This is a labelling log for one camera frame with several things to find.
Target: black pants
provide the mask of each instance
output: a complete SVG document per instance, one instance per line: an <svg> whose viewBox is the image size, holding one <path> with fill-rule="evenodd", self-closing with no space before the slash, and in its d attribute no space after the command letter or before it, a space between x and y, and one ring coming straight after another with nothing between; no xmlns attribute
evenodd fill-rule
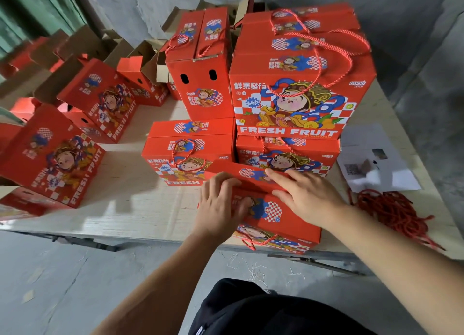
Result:
<svg viewBox="0 0 464 335"><path fill-rule="evenodd" d="M250 281L221 279L201 303L189 335L374 334L326 304L301 297L268 295Z"/></svg>

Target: black oval hole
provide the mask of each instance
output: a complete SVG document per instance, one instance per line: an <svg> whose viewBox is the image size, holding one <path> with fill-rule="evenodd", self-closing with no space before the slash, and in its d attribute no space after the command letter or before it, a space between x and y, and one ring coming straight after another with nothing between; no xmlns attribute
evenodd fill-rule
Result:
<svg viewBox="0 0 464 335"><path fill-rule="evenodd" d="M186 74L181 74L181 80L184 84L189 84L189 78Z"/></svg>
<svg viewBox="0 0 464 335"><path fill-rule="evenodd" d="M213 81L218 79L218 75L216 74L215 70L209 70L209 78L211 78Z"/></svg>

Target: person's right hand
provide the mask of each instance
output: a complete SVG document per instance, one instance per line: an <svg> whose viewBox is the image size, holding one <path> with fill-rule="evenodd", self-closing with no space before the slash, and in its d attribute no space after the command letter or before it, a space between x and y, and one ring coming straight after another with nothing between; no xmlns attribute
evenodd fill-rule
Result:
<svg viewBox="0 0 464 335"><path fill-rule="evenodd" d="M274 190L272 194L292 209L307 223L330 230L331 225L351 206L346 204L335 187L326 179L311 172L285 171L291 180L271 169L266 174L287 190Z"/></svg>

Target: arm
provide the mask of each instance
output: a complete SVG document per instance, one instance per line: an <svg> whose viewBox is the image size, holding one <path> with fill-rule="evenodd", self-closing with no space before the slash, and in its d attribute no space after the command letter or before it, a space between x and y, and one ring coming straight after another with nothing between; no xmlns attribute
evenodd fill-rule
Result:
<svg viewBox="0 0 464 335"><path fill-rule="evenodd" d="M351 249L428 333L462 332L464 269L459 264L347 205L318 175L287 170L293 181L270 169L266 173L288 192L274 191L275 196Z"/></svg>
<svg viewBox="0 0 464 335"><path fill-rule="evenodd" d="M240 185L226 173L201 187L194 229L179 249L145 279L93 331L104 334L177 334L203 269L252 205L241 201L231 216L232 188Z"/></svg>

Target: paper scrap on floor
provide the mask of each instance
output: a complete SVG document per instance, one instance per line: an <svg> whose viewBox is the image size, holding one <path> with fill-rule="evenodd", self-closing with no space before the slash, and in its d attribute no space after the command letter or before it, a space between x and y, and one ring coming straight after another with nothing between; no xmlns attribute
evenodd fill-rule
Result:
<svg viewBox="0 0 464 335"><path fill-rule="evenodd" d="M337 162L353 192L367 188L379 192L421 189L378 123L346 126Z"/></svg>

